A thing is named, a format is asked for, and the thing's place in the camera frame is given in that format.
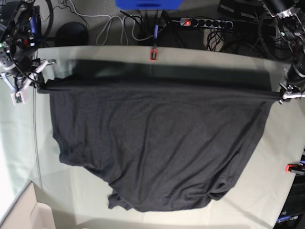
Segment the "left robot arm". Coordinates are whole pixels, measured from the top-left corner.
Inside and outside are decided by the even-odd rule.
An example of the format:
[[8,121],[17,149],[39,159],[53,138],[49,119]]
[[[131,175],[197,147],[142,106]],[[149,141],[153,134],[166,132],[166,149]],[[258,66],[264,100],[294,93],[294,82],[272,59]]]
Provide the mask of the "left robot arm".
[[305,11],[298,6],[297,0],[262,0],[265,9],[258,22],[258,38],[267,52],[275,60],[280,60],[267,47],[263,35],[262,25],[269,14],[274,20],[281,38],[288,43],[292,54],[288,58],[291,62],[289,69],[284,69],[284,81],[280,83],[279,103],[283,104],[291,99],[305,97]]

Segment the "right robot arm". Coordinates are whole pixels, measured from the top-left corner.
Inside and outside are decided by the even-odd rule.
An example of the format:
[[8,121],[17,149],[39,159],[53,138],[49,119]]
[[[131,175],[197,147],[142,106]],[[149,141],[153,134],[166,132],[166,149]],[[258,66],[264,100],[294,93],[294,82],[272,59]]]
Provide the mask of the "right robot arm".
[[50,34],[54,12],[46,1],[49,21],[41,30],[40,8],[33,0],[2,0],[0,2],[0,78],[13,92],[28,86],[41,86],[39,67],[42,60],[34,56]]

